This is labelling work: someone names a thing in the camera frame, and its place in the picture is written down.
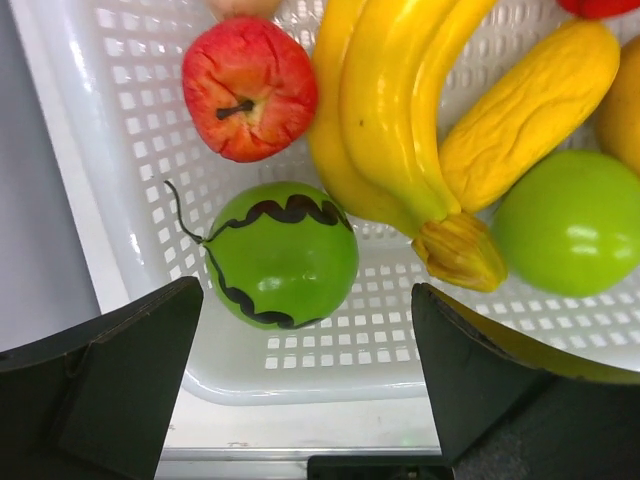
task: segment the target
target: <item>pink fruit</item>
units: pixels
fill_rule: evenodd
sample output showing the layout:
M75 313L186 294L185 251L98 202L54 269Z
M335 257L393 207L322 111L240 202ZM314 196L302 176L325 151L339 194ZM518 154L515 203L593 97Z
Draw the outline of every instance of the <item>pink fruit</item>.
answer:
M225 20L185 54L182 87L204 142L240 163L278 153L309 128L318 87L305 50L259 17Z

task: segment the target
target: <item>fake fruit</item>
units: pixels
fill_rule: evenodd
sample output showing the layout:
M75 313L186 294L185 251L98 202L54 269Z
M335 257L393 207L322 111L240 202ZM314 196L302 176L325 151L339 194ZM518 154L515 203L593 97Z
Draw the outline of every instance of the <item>fake fruit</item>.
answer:
M322 320L351 291L358 247L344 212L319 190L277 182L225 205L209 236L183 231L207 251L216 293L236 317L262 329Z
M185 54L182 86L204 142L236 162L289 146L311 124L318 101L305 50L258 17L231 18L200 35Z
M536 45L440 147L447 184L476 213L498 200L596 109L620 64L600 22L573 19Z
M325 189L348 212L373 222L393 225L414 238L419 231L403 204L384 188L369 182L353 165L338 120L342 63L366 0L329 0L316 34L311 61L320 100L307 134L311 158Z
M640 36L622 49L620 70L600 105L596 137L600 148L640 175Z
M558 4L569 13L594 20L640 8L640 0L558 0Z
M269 19L281 2L282 0L205 0L207 7L218 20L243 15Z
M553 154L513 187L492 230L526 282L565 296L595 295L640 262L640 179L600 153Z
M495 289L506 269L487 229L461 213L442 179L436 108L407 115L421 69L430 74L422 77L425 95L437 105L449 69L494 0L368 0L350 5L346 16L341 3L331 2L314 61L320 71L341 67L341 73L321 74L326 104L310 136L327 190L347 211L411 236L430 274ZM426 55L431 50L441 52ZM339 134L332 122L339 122ZM432 136L418 154L415 129Z

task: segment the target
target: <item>yellow banana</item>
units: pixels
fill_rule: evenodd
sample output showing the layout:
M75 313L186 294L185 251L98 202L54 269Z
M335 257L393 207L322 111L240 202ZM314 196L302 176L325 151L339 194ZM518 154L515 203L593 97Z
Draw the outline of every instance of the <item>yellow banana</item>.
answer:
M339 99L353 165L421 221L413 246L429 273L480 291L497 288L507 271L486 226L461 212L444 182L436 115L446 74L493 3L369 0L348 47Z
M311 157L325 189L350 214L394 226L415 238L421 222L385 189L369 182L351 163L338 123L342 63L367 0L329 0L316 34L312 62L320 91L316 116L307 133Z
M451 193L440 194L446 184L416 163L409 111L422 56L455 3L369 0L351 37L340 88L342 133L353 164L423 221L461 210Z
M418 71L411 102L416 161L439 182L446 183L439 168L434 125L440 92L460 51L495 3L459 0L440 26ZM467 288L490 291L508 275L487 226L466 213L449 215L441 223L426 222L413 247L431 275Z

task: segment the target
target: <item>yellow fruit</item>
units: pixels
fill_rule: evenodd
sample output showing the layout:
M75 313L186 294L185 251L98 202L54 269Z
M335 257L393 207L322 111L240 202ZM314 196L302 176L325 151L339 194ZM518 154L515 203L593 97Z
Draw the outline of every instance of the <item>yellow fruit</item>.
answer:
M351 37L340 89L343 138L353 164L423 221L460 211L437 175L416 163L411 98L424 53L455 0L369 0ZM435 132L435 118L431 118Z
M465 211L506 193L601 102L620 45L595 21L570 20L536 45L455 125L440 147L444 178Z
M320 100L307 134L311 157L325 189L356 217L393 225L414 238L420 223L385 189L366 180L351 163L338 122L342 63L366 0L330 0L316 35L312 62Z
M461 211L444 182L436 107L449 69L492 3L369 0L347 49L339 95L355 169L419 220L412 245L429 273L480 291L497 288L507 272L487 228Z
M620 70L597 114L596 136L603 151L640 175L640 35L622 49Z

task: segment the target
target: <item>basket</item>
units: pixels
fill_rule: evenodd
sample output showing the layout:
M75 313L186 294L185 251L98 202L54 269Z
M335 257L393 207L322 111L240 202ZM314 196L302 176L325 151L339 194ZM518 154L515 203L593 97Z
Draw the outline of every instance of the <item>basket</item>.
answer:
M285 0L276 23L311 52L323 3ZM131 300L183 275L197 276L206 290L184 379L191 393L225 405L424 396L410 290L425 281L542 342L640 369L640 271L584 299L547 295L514 276L499 291L480 294L430 279L408 239L353 218L360 271L331 318L295 332L234 319L213 295L204 251L178 228L162 182L176 184L185 220L203 234L221 207L250 186L297 180L321 188L305 141L252 165L222 160L205 147L180 77L183 52L214 22L201 0L50 0L30 8L60 99L60 111L48 112L54 144L56 129L66 125L81 159L75 169L59 161L83 248L88 258L104 254L117 273L117 282L106 281L108 269L88 262L98 296L108 297L121 282ZM440 133L567 18L554 0L500 1L447 78ZM640 14L608 25L626 42L640 31ZM588 125L567 146L595 148ZM88 222L104 233L100 249Z

